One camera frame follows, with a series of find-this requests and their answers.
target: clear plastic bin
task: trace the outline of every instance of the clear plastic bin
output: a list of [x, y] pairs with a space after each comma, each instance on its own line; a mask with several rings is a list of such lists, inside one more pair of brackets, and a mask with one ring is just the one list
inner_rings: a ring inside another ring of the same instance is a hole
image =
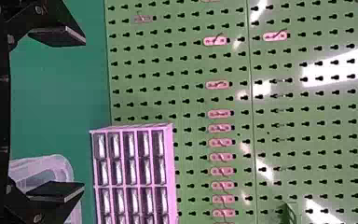
[[[22, 192], [37, 188], [50, 180], [73, 182], [74, 170], [62, 155], [25, 158], [10, 161], [8, 175]], [[79, 202], [65, 224], [82, 224], [81, 202]]]

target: pegboard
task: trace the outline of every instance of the pegboard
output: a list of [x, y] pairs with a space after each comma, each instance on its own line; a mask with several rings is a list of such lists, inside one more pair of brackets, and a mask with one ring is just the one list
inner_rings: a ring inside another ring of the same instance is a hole
[[[112, 120], [174, 123], [180, 223], [358, 223], [357, 2], [106, 0], [105, 17]], [[215, 180], [234, 203], [212, 203]]]

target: plastic storage box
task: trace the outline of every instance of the plastic storage box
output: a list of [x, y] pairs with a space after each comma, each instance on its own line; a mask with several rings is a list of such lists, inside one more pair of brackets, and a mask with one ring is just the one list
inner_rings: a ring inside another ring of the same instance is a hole
[[[10, 161], [8, 175], [23, 192], [39, 187], [50, 180], [73, 182], [74, 171], [62, 155], [51, 155]], [[65, 224], [82, 224], [81, 202], [79, 202]]]
[[90, 133], [98, 224], [175, 224], [172, 124]]

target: pink label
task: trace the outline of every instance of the pink label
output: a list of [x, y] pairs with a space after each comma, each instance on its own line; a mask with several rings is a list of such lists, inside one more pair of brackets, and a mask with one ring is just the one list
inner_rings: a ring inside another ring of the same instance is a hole
[[235, 203], [235, 197], [231, 194], [219, 194], [212, 197], [212, 203]]
[[232, 167], [213, 167], [211, 169], [212, 175], [234, 175], [234, 168]]
[[235, 141], [231, 138], [213, 138], [209, 140], [210, 147], [230, 147]]
[[137, 15], [135, 16], [134, 21], [135, 23], [148, 23], [153, 21], [153, 17], [147, 15]]
[[209, 37], [205, 37], [203, 42], [205, 46], [226, 45], [227, 38], [224, 36], [209, 36]]
[[226, 119], [232, 116], [232, 111], [227, 109], [211, 110], [208, 111], [210, 119]]
[[226, 80], [209, 81], [205, 87], [208, 90], [225, 90], [229, 88], [229, 82]]
[[211, 161], [232, 161], [234, 157], [231, 153], [221, 152], [221, 153], [212, 153], [209, 158]]
[[212, 211], [214, 217], [235, 217], [234, 209], [214, 209]]
[[287, 39], [287, 32], [280, 31], [275, 33], [263, 34], [264, 41], [282, 41]]
[[215, 190], [226, 190], [226, 189], [234, 189], [235, 185], [232, 181], [217, 181], [212, 183], [212, 189]]
[[210, 133], [228, 133], [231, 131], [231, 124], [211, 124], [208, 126]]

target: green wall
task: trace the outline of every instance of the green wall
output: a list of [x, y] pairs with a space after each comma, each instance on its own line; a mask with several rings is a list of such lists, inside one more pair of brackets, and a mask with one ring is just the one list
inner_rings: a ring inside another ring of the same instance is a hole
[[86, 183], [83, 223], [95, 219], [90, 129], [110, 123], [103, 1], [67, 0], [87, 46], [52, 49], [25, 37], [11, 53], [12, 159], [62, 154]]

